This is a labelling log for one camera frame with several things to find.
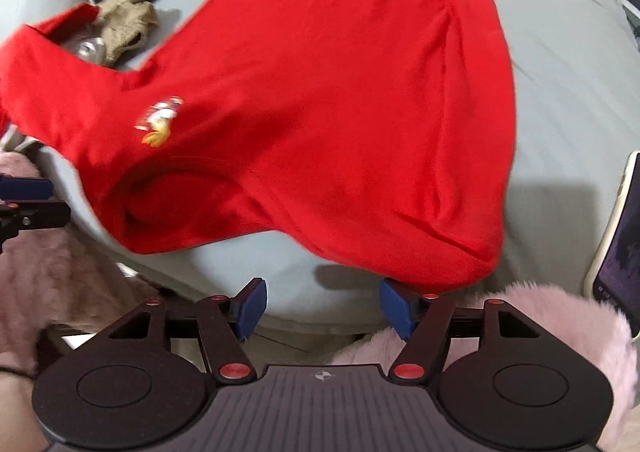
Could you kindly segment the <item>pink fuzzy garment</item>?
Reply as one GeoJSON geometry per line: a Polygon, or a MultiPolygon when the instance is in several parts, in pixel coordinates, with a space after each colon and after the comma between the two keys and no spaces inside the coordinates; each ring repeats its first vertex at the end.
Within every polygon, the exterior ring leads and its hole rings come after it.
{"type": "MultiPolygon", "coordinates": [[[[96,333],[158,291],[128,279],[71,227],[27,231],[1,253],[1,447],[46,446],[30,395],[37,374],[37,342],[50,325],[96,333]]],[[[612,307],[554,285],[514,284],[501,297],[594,364],[613,388],[613,409],[598,445],[620,448],[638,383],[636,347],[624,316],[612,307]]]]}

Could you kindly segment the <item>grey sofa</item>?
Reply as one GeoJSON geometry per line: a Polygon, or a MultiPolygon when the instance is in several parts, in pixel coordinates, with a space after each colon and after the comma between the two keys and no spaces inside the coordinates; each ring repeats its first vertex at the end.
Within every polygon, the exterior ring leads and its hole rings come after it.
{"type": "MultiPolygon", "coordinates": [[[[1,0],[1,31],[50,18],[88,0],[1,0]]],[[[160,0],[158,45],[204,0],[160,0]]],[[[516,154],[506,198],[498,290],[514,281],[582,281],[639,145],[639,53],[621,0],[495,0],[514,65],[516,154]]],[[[119,248],[86,204],[76,172],[51,150],[37,163],[72,206],[86,238],[117,261],[186,296],[232,294],[268,284],[265,326],[305,333],[371,331],[382,321],[372,274],[330,264],[279,233],[258,233],[177,252],[119,248]]]]}

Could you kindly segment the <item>tan khaki garment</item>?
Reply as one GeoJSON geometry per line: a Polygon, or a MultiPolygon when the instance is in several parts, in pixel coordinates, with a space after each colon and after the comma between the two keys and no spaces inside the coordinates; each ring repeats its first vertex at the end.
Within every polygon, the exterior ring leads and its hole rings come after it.
{"type": "Polygon", "coordinates": [[[150,31],[160,20],[154,6],[157,0],[102,0],[98,4],[96,25],[104,55],[102,66],[114,66],[125,53],[143,47],[150,31]]]}

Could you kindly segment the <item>red t-shirt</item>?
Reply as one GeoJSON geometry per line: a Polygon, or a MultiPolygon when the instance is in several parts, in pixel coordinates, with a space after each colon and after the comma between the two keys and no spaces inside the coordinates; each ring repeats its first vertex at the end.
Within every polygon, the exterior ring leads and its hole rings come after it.
{"type": "Polygon", "coordinates": [[[105,231],[158,254],[279,231],[446,293],[489,276],[515,144],[494,0],[206,0],[134,71],[1,48],[1,118],[58,151],[105,231]]]}

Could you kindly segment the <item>smartphone in beige case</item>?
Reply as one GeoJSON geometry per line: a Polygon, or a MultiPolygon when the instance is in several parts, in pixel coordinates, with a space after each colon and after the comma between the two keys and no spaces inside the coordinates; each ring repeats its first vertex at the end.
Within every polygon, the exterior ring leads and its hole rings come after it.
{"type": "Polygon", "coordinates": [[[584,294],[625,316],[639,339],[639,151],[629,154],[604,235],[584,281],[584,294]]]}

